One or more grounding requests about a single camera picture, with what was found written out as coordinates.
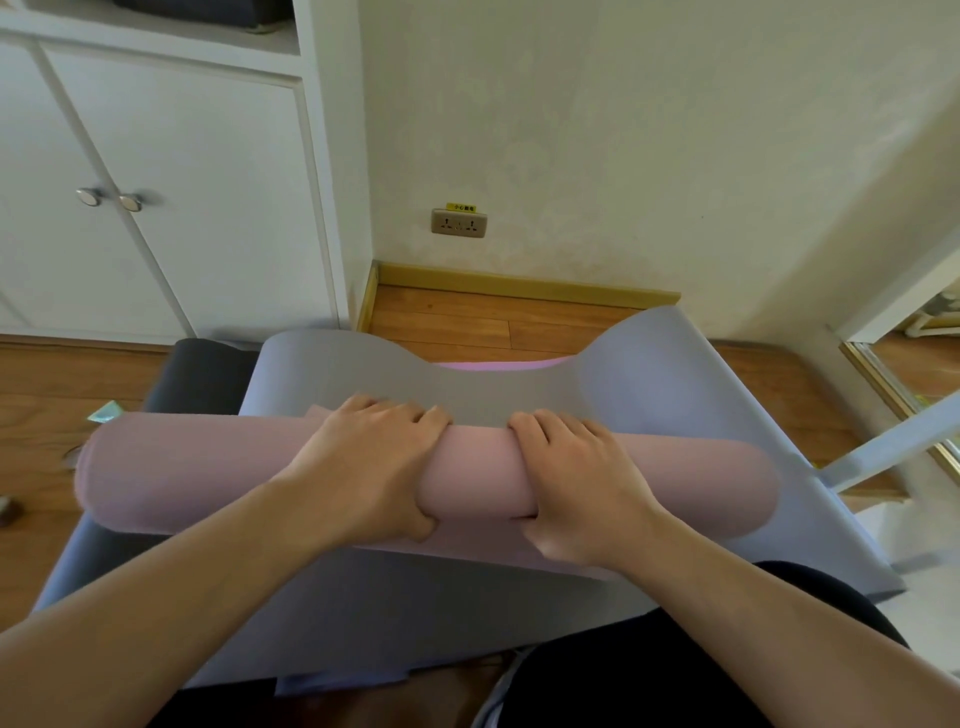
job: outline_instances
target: finger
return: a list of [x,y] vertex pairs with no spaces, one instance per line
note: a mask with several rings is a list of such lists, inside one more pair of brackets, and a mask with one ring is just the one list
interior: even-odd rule
[[355,395],[348,397],[347,401],[337,407],[337,409],[341,412],[359,412],[361,409],[367,409],[367,407],[375,403],[376,400],[370,395],[357,392]]
[[596,420],[584,420],[584,427],[599,437],[601,440],[612,440],[613,433]]
[[590,432],[580,420],[575,418],[573,415],[568,412],[561,412],[559,415],[560,419],[563,420],[566,428],[570,430],[577,437],[592,437],[593,433]]
[[546,435],[547,442],[553,443],[563,437],[569,437],[571,434],[569,428],[564,425],[564,421],[548,409],[538,409],[534,412],[534,417],[540,423],[540,428]]
[[520,443],[520,452],[524,457],[530,452],[546,447],[546,434],[537,418],[528,412],[515,412],[507,421],[507,427],[514,431]]
[[430,409],[428,409],[422,417],[420,417],[418,425],[422,425],[423,427],[435,431],[436,436],[440,437],[440,433],[442,433],[446,429],[446,426],[452,422],[453,418],[450,417],[449,413],[438,404],[435,404],[434,406],[430,407]]
[[412,423],[419,422],[424,412],[423,408],[414,401],[408,401],[406,404],[402,404],[397,408],[397,411],[403,415],[405,420],[409,420]]
[[379,402],[376,402],[370,405],[369,407],[367,407],[367,409],[369,409],[371,412],[383,412],[384,410],[393,409],[394,407],[396,407],[395,401],[380,400]]

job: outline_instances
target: small object on floor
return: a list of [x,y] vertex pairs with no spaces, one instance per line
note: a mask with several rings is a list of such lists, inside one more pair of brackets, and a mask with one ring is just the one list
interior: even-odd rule
[[108,423],[110,420],[116,420],[123,414],[123,407],[117,404],[116,400],[110,400],[92,415],[87,417],[92,423]]
[[11,496],[0,496],[0,528],[6,528],[23,515],[23,506]]
[[60,465],[66,471],[77,470],[77,461],[80,460],[80,453],[84,449],[83,445],[77,445],[63,454]]

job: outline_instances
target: baseboard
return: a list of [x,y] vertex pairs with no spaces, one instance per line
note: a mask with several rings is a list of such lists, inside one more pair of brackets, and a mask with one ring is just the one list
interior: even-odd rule
[[[840,345],[840,351],[847,357],[853,367],[863,375],[863,377],[874,388],[874,391],[880,395],[880,398],[886,403],[894,414],[901,420],[913,417],[917,414],[916,410],[910,405],[904,396],[891,386],[890,382],[883,372],[872,362],[863,352],[851,342],[844,342]],[[941,468],[952,478],[953,482],[960,485],[960,462],[943,445],[935,445],[927,451],[930,456],[937,461]]]
[[374,261],[367,276],[367,289],[363,293],[363,302],[360,303],[360,313],[357,315],[356,330],[366,333],[370,330],[370,321],[373,318],[373,304],[376,303],[376,286],[379,283],[380,268]]
[[158,352],[167,353],[179,338],[167,336],[112,337],[109,334],[93,334],[103,338],[77,338],[91,335],[85,331],[52,331],[49,329],[0,328],[0,345],[14,344],[34,347],[83,347],[85,349],[114,349],[122,352]]
[[397,263],[374,263],[374,265],[378,268],[380,285],[399,285],[407,288],[429,288],[436,291],[509,296],[515,299],[591,303],[593,305],[637,309],[672,305],[680,300],[680,294],[673,291],[614,288],[605,285],[571,283],[564,280],[515,278],[493,273],[422,268],[417,265],[399,265]]

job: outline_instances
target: cabinet knob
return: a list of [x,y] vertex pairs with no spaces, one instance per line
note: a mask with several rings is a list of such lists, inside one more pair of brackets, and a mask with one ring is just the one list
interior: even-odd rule
[[119,199],[124,209],[130,212],[139,212],[143,209],[143,200],[140,199],[139,195],[120,195]]
[[84,203],[84,205],[96,207],[100,204],[100,201],[103,200],[104,193],[93,187],[81,187],[77,190],[77,197],[80,198],[80,201]]

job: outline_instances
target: white wall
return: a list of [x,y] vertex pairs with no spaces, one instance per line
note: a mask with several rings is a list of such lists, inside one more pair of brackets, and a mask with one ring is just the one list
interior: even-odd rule
[[[955,0],[361,0],[360,20],[380,259],[679,290],[707,335],[777,340],[849,315],[960,215]],[[446,202],[487,237],[431,234]]]

